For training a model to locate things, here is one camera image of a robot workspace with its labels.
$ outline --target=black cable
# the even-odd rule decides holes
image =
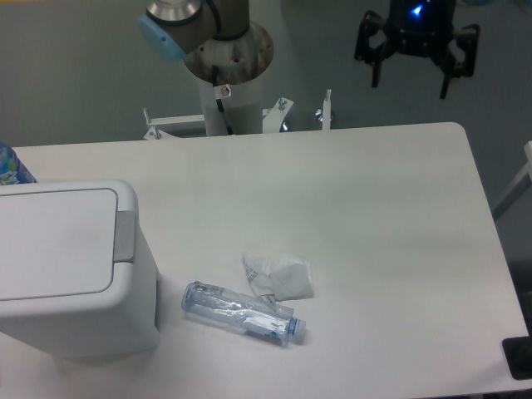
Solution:
[[[213,65],[213,71],[212,71],[211,78],[213,82],[213,87],[216,87],[217,86],[216,82],[218,80],[218,67],[216,65]],[[222,114],[222,118],[224,118],[225,129],[227,129],[227,134],[234,135],[233,127],[231,127],[231,124],[229,123],[227,119],[227,115],[225,114],[224,103],[222,102],[221,98],[216,98],[216,106],[218,107],[219,113]]]

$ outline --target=blue led light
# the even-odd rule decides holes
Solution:
[[[414,8],[412,11],[410,11],[410,13],[414,16],[414,17],[420,17],[421,15],[421,10],[423,9],[423,4],[420,4],[419,6],[417,6],[416,8]]]

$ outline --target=bottle cap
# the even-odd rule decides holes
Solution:
[[[303,338],[305,336],[305,327],[306,326],[307,326],[307,323],[304,320],[298,319],[296,321],[296,327],[293,330],[293,341],[295,343],[303,342]]]

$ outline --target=plastic water bottle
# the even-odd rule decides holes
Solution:
[[[17,158],[13,148],[0,141],[0,185],[21,183],[37,183],[37,181]]]
[[[196,281],[183,295],[181,307],[186,312],[274,337],[282,343],[300,343],[306,323],[293,318],[293,309]]]

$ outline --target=blue cap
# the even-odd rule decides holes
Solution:
[[[179,61],[185,58],[186,53],[180,45],[147,15],[139,18],[139,28],[150,46],[165,60]]]

